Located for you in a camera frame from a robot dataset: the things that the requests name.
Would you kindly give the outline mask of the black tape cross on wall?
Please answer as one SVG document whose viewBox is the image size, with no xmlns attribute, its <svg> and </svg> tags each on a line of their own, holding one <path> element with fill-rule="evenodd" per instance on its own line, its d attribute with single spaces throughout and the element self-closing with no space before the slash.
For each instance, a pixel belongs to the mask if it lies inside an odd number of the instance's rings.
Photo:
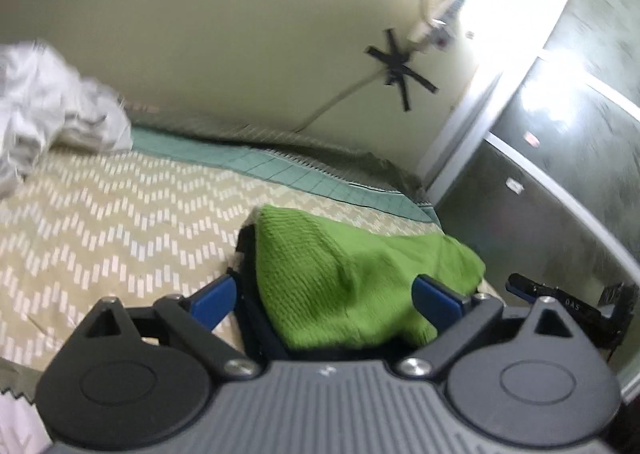
<svg viewBox="0 0 640 454">
<path fill-rule="evenodd" d="M 398 87 L 402 110 L 410 112 L 411 104 L 406 81 L 407 77 L 421 85 L 428 92 L 431 92 L 432 95 L 437 94 L 439 88 L 408 66 L 411 54 L 409 51 L 400 49 L 393 29 L 386 29 L 384 34 L 387 50 L 383 51 L 378 47 L 368 46 L 366 54 L 384 66 L 385 85 Z"/>
</svg>

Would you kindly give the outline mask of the navy green white knit sweater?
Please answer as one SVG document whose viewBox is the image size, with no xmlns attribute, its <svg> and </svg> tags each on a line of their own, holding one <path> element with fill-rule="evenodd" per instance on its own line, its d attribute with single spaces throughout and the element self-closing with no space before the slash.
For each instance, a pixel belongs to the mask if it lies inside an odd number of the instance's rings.
<svg viewBox="0 0 640 454">
<path fill-rule="evenodd" d="M 485 271 L 441 232 L 382 235 L 271 205 L 245 220 L 229 267 L 246 353 L 303 361 L 393 362 L 438 335 L 413 307 L 416 277 L 471 296 Z"/>
</svg>

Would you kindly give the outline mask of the patterned beige bed sheet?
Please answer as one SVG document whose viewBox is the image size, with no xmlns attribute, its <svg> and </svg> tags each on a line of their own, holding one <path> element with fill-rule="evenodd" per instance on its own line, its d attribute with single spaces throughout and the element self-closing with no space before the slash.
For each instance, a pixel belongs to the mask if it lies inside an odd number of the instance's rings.
<svg viewBox="0 0 640 454">
<path fill-rule="evenodd" d="M 142 128 L 129 153 L 49 152 L 1 204 L 2 451 L 48 448 L 35 383 L 96 298 L 140 306 L 194 293 L 224 272 L 264 203 L 382 234 L 438 228 L 430 205 L 354 153 Z"/>
</svg>

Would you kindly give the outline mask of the white crumpled shirt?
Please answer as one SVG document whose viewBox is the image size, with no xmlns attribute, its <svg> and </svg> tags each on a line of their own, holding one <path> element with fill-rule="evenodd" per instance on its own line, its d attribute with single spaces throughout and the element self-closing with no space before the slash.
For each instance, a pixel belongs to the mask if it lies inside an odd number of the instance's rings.
<svg viewBox="0 0 640 454">
<path fill-rule="evenodd" d="M 124 99 L 47 44 L 3 45 L 1 195 L 12 194 L 55 144 L 98 154 L 131 150 Z"/>
</svg>

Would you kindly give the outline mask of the aluminium window frame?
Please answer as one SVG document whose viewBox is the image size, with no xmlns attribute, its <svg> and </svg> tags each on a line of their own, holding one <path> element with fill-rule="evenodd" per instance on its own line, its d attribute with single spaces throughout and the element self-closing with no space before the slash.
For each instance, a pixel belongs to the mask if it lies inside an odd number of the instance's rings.
<svg viewBox="0 0 640 454">
<path fill-rule="evenodd" d="M 473 110 L 430 194 L 484 260 L 588 303 L 639 280 L 639 0 L 568 0 Z"/>
</svg>

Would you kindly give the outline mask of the white power strip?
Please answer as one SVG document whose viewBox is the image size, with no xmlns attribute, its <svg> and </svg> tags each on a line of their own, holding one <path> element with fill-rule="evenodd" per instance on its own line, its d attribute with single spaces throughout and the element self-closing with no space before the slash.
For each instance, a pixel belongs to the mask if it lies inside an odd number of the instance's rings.
<svg viewBox="0 0 640 454">
<path fill-rule="evenodd" d="M 408 36 L 410 48 L 424 54 L 430 48 L 446 50 L 454 39 L 451 23 L 456 5 L 457 0 L 419 0 L 420 17 Z"/>
</svg>

